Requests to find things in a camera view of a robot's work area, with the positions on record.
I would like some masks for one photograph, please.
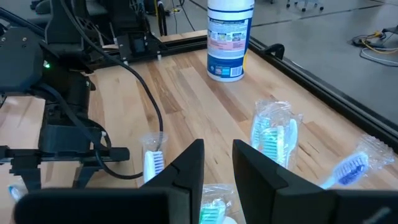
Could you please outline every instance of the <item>clear plastic wrap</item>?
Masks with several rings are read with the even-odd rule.
[[[290,103],[259,100],[254,112],[251,146],[279,165],[292,169],[302,115],[294,115]]]
[[[199,223],[236,223],[231,217],[237,198],[233,184],[203,185]]]
[[[26,195],[27,188],[22,178],[18,179],[18,181],[14,184],[9,185],[8,192],[16,202],[18,202],[24,195]]]
[[[394,153],[388,145],[364,134],[360,137],[353,153],[335,166],[329,178],[320,184],[320,187],[329,189],[335,184],[341,186],[354,184],[393,162]]]
[[[148,133],[141,138],[144,183],[164,169],[168,139],[164,132]]]

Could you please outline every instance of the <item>black metal frame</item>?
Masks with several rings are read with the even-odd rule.
[[[207,36],[202,35],[187,39],[173,40],[163,42],[162,45],[164,49],[159,53],[161,56],[181,54],[207,48]],[[249,41],[249,50],[280,70],[362,130],[384,141],[398,153],[397,125],[337,90],[309,71],[297,66],[289,59],[284,58],[283,45],[275,44],[268,47],[251,37]],[[118,52],[113,52],[113,56],[118,57]],[[134,58],[129,62],[152,60],[157,57],[157,54],[146,55],[145,57]],[[101,68],[113,65],[115,64],[102,64]]]

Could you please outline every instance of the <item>bottle label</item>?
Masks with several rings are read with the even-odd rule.
[[[208,18],[207,70],[221,78],[243,74],[243,61],[248,49],[251,18],[224,21]]]

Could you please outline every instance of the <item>cable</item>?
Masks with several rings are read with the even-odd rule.
[[[385,66],[387,66],[387,67],[398,67],[398,62],[394,62],[394,61],[390,61],[390,60],[384,60],[384,59],[381,59],[381,58],[373,57],[373,56],[371,56],[371,55],[368,55],[368,54],[365,52],[365,50],[367,50],[367,48],[364,48],[364,49],[362,49],[362,50],[359,52],[359,56],[360,56],[361,58],[366,59],[366,60],[369,60],[369,61],[371,61],[371,62],[376,62],[376,63],[381,64],[381,65],[385,65]],[[382,63],[382,62],[393,63],[393,64],[396,64],[396,65],[389,65],[389,64],[386,64],[386,63]]]
[[[185,0],[182,0],[182,2],[180,1],[180,5],[178,5],[177,7],[183,6],[185,3]]]
[[[159,107],[157,106],[157,103],[156,103],[154,97],[152,96],[152,93],[150,92],[148,86],[146,85],[144,79],[143,79],[134,69],[132,69],[130,66],[125,65],[125,64],[122,63],[120,60],[118,60],[118,59],[116,59],[116,58],[114,58],[114,57],[108,55],[108,54],[107,54],[106,52],[104,52],[101,48],[99,48],[98,46],[96,46],[96,45],[87,37],[87,35],[83,32],[83,30],[81,29],[81,27],[77,24],[77,22],[76,22],[74,16],[72,15],[72,13],[69,11],[69,8],[68,8],[67,5],[65,4],[65,0],[60,0],[60,1],[61,1],[61,5],[62,5],[63,9],[65,10],[65,12],[66,12],[68,18],[71,20],[71,22],[72,22],[72,24],[75,26],[76,30],[80,33],[80,35],[81,35],[81,36],[83,37],[83,39],[88,43],[88,45],[90,45],[90,46],[91,46],[92,48],[94,48],[97,52],[99,52],[104,58],[106,58],[106,59],[108,59],[108,60],[114,62],[115,64],[117,64],[117,65],[119,65],[119,66],[122,66],[123,68],[125,68],[126,70],[128,70],[129,72],[131,72],[131,73],[139,80],[139,82],[141,83],[141,85],[142,85],[142,87],[144,88],[145,92],[147,93],[148,98],[150,99],[150,102],[154,105],[154,108],[155,108],[157,117],[158,117],[158,119],[159,119],[159,130],[160,130],[160,131],[163,131],[163,119],[162,119],[162,114],[160,113],[160,109],[159,109]],[[64,104],[66,103],[65,100],[62,99],[62,97],[61,97],[61,99],[60,99],[60,103],[61,103],[61,101],[63,101]],[[71,116],[71,117],[70,117],[71,120],[72,120],[72,118],[74,118],[74,117],[76,118],[76,116],[75,116],[73,113],[72,113],[70,116]],[[75,124],[76,126],[78,126],[79,122],[80,122],[80,124],[82,124],[81,121],[78,120],[78,119],[77,119],[77,121],[76,121],[76,119],[75,119],[75,122],[76,122],[76,124]],[[83,133],[87,138],[92,136],[91,133],[90,133],[85,127],[80,126],[80,129],[81,129],[82,133]],[[97,144],[97,146],[99,146],[99,147],[102,146],[102,144],[101,144],[100,142],[98,142],[98,141],[96,141],[96,142],[92,141],[92,142],[93,142],[93,144]],[[124,179],[124,180],[136,179],[136,178],[142,176],[142,172],[139,173],[139,174],[135,174],[135,175],[121,175],[121,174],[117,174],[117,173],[113,172],[113,171],[112,171],[111,169],[109,169],[109,168],[106,166],[106,164],[103,162],[103,160],[102,160],[102,158],[101,158],[101,156],[100,156],[100,154],[99,154],[98,147],[95,147],[95,148],[97,148],[97,150],[96,150],[96,159],[97,159],[97,161],[98,161],[98,164],[99,164],[99,165],[101,166],[101,168],[104,169],[104,171],[107,172],[109,175],[111,175],[111,176],[113,176],[113,177],[116,177],[116,178],[119,178],[119,179]]]
[[[375,48],[375,47],[369,46],[369,44],[367,44],[367,43],[365,42],[365,39],[362,39],[361,41],[362,41],[362,43],[363,43],[367,48],[369,48],[370,50],[372,50],[372,51],[374,51],[374,52],[377,52],[377,53],[379,53],[379,54],[393,54],[393,53],[398,52],[398,49],[395,49],[395,50],[390,51],[390,52],[383,52],[383,51],[377,50],[377,48]]]
[[[173,4],[173,15],[174,15],[174,22],[175,22],[175,34],[178,34],[178,23],[177,23],[177,18],[175,17],[175,5],[174,5],[174,0],[170,0]]]
[[[96,160],[99,164],[99,166],[105,171],[107,172],[109,175],[119,178],[119,179],[123,179],[123,180],[132,180],[132,179],[136,179],[138,177],[142,176],[142,172],[139,174],[134,174],[134,175],[121,175],[121,174],[117,174],[114,171],[112,171],[106,164],[105,162],[102,160],[101,154],[100,154],[100,149],[102,148],[108,148],[106,146],[103,146],[101,144],[101,141],[99,139],[94,138],[94,136],[91,134],[91,132],[88,130],[88,128],[83,124],[83,122],[80,121],[80,119],[74,114],[74,112],[72,111],[72,109],[70,109],[68,103],[63,99],[62,95],[55,90],[54,88],[52,88],[51,86],[41,83],[39,85],[39,88],[47,91],[48,93],[50,93],[51,95],[53,95],[55,97],[55,99],[57,99],[57,101],[60,103],[60,106],[62,107],[62,109],[64,110],[64,112],[67,114],[68,118],[72,121],[72,123],[78,127],[80,129],[80,131],[86,136],[87,139],[89,139],[93,144],[94,144],[94,151],[95,151],[95,157]],[[109,136],[106,137],[105,136],[105,141],[107,146],[111,146],[111,141]]]
[[[189,20],[189,18],[188,18],[187,12],[185,12],[184,7],[182,6],[182,5],[183,5],[183,2],[181,2],[181,0],[179,0],[179,1],[180,1],[180,6],[181,6],[181,8],[182,8],[182,11],[184,12],[185,17],[187,18],[187,21],[188,21],[189,24],[191,25],[192,30],[193,30],[193,31],[196,31],[195,28],[193,28],[193,25],[192,25],[192,23],[191,23],[191,20]]]

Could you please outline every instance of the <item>blue toothbrush head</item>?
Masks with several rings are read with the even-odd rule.
[[[253,124],[251,126],[250,145],[254,149],[259,150],[261,133],[263,130],[269,128],[269,118],[265,118],[259,114],[255,115]]]
[[[280,165],[285,163],[283,126],[268,128],[262,133],[260,151]]]
[[[163,160],[163,152],[157,151],[154,152],[154,164],[155,164],[155,175],[162,172],[164,169],[164,160]]]
[[[144,157],[144,182],[150,181],[164,169],[163,152],[147,151]]]
[[[341,185],[357,182],[369,169],[369,156],[359,152],[341,161],[333,170],[335,181]]]
[[[222,200],[202,205],[200,209],[200,224],[222,224],[225,219],[226,204]]]

